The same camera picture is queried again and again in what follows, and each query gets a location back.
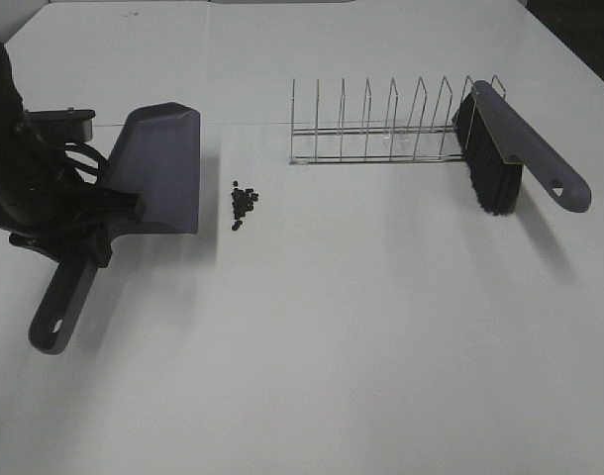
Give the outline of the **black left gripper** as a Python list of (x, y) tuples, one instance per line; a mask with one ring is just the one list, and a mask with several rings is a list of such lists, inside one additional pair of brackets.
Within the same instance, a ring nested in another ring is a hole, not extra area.
[(53, 218), (36, 225), (18, 223), (0, 204), (0, 230), (14, 247), (41, 254), (55, 262), (81, 254), (98, 268), (106, 268), (113, 255), (107, 230), (109, 217), (140, 222), (145, 203), (138, 193), (90, 187), (66, 193)]

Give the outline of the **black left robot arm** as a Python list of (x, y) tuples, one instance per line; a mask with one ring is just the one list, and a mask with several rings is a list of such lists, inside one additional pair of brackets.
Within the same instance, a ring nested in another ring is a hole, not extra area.
[(89, 109), (28, 111), (0, 43), (0, 229), (12, 245), (105, 268), (109, 225), (141, 220), (138, 194), (101, 184), (109, 161), (89, 145), (94, 116)]

